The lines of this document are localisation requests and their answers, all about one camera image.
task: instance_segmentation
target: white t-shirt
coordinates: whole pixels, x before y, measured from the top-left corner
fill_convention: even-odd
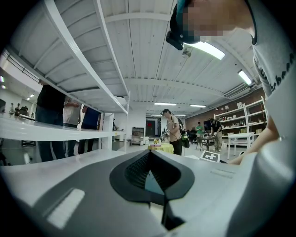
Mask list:
[[[172,131],[175,127],[175,124],[179,124],[179,121],[176,116],[172,116],[172,120],[168,119],[166,127],[169,131]],[[181,139],[180,129],[178,129],[174,134],[170,133],[170,142],[174,142]]]
[[[291,75],[295,67],[295,51],[282,29],[265,5],[258,0],[247,0],[253,17],[256,35],[252,39],[254,64],[266,96]]]
[[[80,109],[81,109],[81,103],[66,96],[64,105],[69,102],[70,103],[77,103],[79,106],[77,108],[75,108],[74,106],[64,106],[64,111],[63,111],[64,123],[77,125],[78,119],[79,119],[79,114],[80,114]]]

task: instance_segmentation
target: table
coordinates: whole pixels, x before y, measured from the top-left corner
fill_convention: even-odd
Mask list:
[[[236,146],[237,145],[247,145],[247,149],[254,142],[254,132],[247,133],[238,133],[228,136],[228,155],[227,159],[229,160],[230,154],[230,145],[234,145],[234,156],[236,155]]]
[[[169,143],[162,143],[161,146],[148,146],[149,150],[163,150],[168,153],[174,153],[174,147],[172,144]]]
[[[207,141],[207,151],[210,151],[210,141],[211,140],[215,140],[217,138],[217,136],[213,136],[213,137],[200,137],[200,139]]]

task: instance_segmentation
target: ceiling light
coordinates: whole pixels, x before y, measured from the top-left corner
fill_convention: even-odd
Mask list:
[[[206,106],[198,106],[198,105],[190,105],[191,107],[200,107],[200,108],[205,108]]]
[[[196,44],[186,44],[184,43],[185,45],[188,45],[188,46],[191,46],[193,48],[196,48],[196,49],[199,49],[199,50],[202,50],[208,54],[211,54],[212,56],[222,60],[225,56],[225,54],[217,49],[216,47],[214,47],[213,45],[207,43],[207,42],[197,42]]]
[[[252,83],[251,79],[246,75],[246,73],[243,70],[240,70],[238,74],[248,85],[251,85]]]
[[[176,104],[171,103],[154,103],[156,106],[175,106]]]

